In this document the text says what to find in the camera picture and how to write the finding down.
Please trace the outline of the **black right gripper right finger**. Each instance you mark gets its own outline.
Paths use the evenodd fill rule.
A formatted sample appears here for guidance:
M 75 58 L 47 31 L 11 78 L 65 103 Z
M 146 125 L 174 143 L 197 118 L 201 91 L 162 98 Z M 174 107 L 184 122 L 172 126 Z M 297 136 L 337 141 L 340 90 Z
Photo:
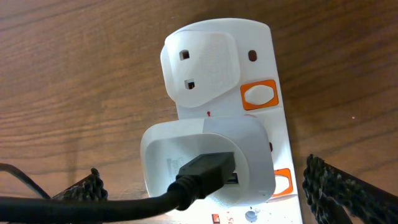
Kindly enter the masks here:
M 397 224 L 397 196 L 327 164 L 312 154 L 303 172 L 303 191 L 317 223 Z

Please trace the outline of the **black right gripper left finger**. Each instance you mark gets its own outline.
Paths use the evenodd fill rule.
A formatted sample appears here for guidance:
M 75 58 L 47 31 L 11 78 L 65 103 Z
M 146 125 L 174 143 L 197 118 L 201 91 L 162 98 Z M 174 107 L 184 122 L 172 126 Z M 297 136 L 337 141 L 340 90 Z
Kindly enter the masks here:
M 91 168 L 91 174 L 52 197 L 52 200 L 107 201 L 108 191 L 97 169 Z

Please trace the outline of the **white USB charger plug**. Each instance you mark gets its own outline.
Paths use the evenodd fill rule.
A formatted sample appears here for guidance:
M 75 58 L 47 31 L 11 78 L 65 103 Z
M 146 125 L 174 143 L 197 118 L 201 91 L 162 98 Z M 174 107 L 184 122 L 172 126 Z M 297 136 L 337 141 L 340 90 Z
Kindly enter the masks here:
M 141 140 L 151 197 L 180 190 L 187 203 L 250 206 L 275 191 L 267 131 L 254 116 L 182 119 L 151 126 Z

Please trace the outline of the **white power strip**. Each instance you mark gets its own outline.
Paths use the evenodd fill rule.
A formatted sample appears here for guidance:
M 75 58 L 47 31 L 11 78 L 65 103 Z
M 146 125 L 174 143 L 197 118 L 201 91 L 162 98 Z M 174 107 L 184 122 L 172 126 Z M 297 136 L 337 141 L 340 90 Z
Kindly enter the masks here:
M 231 177 L 182 217 L 189 223 L 301 223 L 270 28 L 237 18 L 196 22 L 165 39 L 160 61 L 178 118 L 144 133 L 148 193 L 162 194 L 201 154 L 232 152 Z

